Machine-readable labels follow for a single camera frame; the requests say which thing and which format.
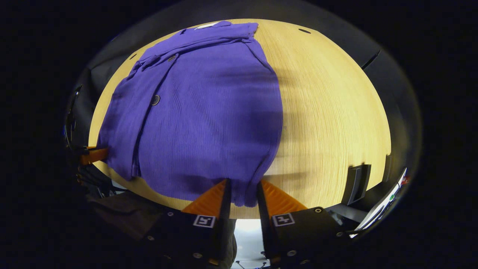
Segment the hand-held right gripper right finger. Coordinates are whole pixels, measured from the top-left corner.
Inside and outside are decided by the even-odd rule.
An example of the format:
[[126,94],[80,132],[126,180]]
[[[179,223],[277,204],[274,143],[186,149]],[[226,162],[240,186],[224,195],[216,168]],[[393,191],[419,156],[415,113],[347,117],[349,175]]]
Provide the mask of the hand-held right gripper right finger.
[[270,267],[324,268],[348,249],[350,237],[324,208],[307,208],[266,180],[257,201]]

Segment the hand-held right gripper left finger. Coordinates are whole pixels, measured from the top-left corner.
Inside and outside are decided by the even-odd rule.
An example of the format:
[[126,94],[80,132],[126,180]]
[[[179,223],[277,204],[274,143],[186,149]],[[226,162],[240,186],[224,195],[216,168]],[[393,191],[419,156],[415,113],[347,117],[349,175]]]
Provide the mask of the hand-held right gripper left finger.
[[145,250],[163,268],[221,269],[232,232],[232,188],[224,179],[182,210],[166,210],[144,237]]

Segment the purple button shirt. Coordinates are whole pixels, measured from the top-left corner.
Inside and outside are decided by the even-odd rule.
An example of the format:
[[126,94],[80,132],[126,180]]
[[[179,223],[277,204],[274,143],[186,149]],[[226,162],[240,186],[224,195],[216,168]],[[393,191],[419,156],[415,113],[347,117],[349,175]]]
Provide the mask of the purple button shirt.
[[230,179],[232,203],[256,206],[282,133],[279,81],[259,30],[230,21],[186,28],[133,60],[96,140],[108,166],[189,201]]

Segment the black stand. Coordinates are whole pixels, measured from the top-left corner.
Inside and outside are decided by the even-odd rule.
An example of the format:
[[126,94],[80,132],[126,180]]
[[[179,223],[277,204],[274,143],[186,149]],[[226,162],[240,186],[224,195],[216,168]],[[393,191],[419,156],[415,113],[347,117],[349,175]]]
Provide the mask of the black stand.
[[341,204],[349,206],[364,198],[371,170],[372,166],[364,163],[358,166],[348,167],[348,175]]

